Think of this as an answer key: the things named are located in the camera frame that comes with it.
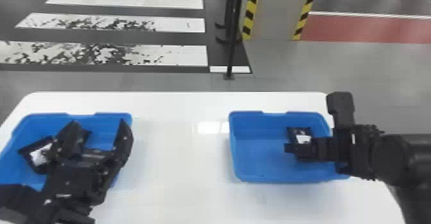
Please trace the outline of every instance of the blue tray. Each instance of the blue tray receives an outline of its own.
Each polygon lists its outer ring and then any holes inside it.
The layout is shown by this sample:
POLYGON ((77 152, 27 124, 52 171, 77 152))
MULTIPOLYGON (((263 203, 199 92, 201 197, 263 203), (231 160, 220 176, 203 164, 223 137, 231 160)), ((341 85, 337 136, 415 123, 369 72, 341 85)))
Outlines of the blue tray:
POLYGON ((88 148, 111 150, 120 119, 131 125, 129 114, 94 114, 94 115, 68 115, 68 114, 32 114, 26 116, 15 130, 6 147, 0 153, 0 185, 24 184, 41 191, 46 175, 36 174, 18 150, 35 141, 50 135, 56 135, 68 122, 76 120, 86 130, 92 133, 86 143, 88 148))
POLYGON ((229 123, 233 166, 242 181, 302 184, 348 178, 335 172, 334 163, 298 162, 284 152, 284 144, 290 143, 287 127, 310 127, 313 137, 330 136, 318 113, 232 112, 229 123))

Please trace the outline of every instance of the red floor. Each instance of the red floor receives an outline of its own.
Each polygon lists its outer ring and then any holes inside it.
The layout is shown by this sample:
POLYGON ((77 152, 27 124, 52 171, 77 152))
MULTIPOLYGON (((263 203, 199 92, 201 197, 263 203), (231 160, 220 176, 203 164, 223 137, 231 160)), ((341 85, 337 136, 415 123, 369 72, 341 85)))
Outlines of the red floor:
POLYGON ((301 40, 431 44, 431 19, 310 15, 301 40))

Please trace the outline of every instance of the table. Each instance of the table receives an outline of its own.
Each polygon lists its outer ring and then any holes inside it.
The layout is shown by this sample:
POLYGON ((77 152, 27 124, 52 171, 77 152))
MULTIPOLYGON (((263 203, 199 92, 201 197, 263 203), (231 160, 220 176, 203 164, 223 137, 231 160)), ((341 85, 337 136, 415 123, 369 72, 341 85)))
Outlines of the table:
POLYGON ((250 184, 233 173, 228 114, 234 110, 326 113, 319 92, 37 92, 0 127, 0 148, 32 113, 129 112, 132 155, 106 202, 100 224, 402 224, 386 186, 358 178, 324 184, 250 184))

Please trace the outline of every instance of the hazard stripe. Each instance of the hazard stripe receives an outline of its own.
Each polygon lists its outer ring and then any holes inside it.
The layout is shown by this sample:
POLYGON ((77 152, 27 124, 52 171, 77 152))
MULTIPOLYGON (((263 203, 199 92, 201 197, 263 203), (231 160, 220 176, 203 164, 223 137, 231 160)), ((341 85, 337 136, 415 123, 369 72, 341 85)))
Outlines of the hazard stripe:
POLYGON ((244 18, 244 27, 242 27, 242 38, 244 40, 251 39, 258 2, 259 0, 247 0, 247 9, 246 9, 246 16, 244 18))
POLYGON ((302 8, 302 11, 301 11, 301 17, 300 17, 300 19, 296 25, 296 28, 295 28, 293 40, 301 39, 301 34, 302 34, 302 31, 304 30, 308 15, 309 15, 311 8, 313 6, 313 2, 314 2, 314 0, 306 0, 305 1, 304 7, 302 8))

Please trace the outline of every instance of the black pole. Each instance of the black pole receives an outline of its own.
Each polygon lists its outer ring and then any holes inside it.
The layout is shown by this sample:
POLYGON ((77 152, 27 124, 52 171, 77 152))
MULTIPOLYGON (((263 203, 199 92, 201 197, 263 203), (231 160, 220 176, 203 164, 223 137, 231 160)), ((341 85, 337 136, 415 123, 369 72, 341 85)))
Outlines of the black pole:
POLYGON ((232 17, 233 17, 233 7, 235 0, 226 0, 226 11, 224 13, 224 26, 226 29, 226 36, 230 37, 232 33, 232 17))
POLYGON ((233 19, 231 23, 231 35, 230 35, 230 52, 228 59, 228 71, 224 75, 225 80, 233 80, 232 67, 233 67, 233 58, 235 57, 235 48, 237 44, 237 35, 239 30, 239 16, 241 14, 241 5, 242 0, 235 0, 235 10, 232 12, 233 19))

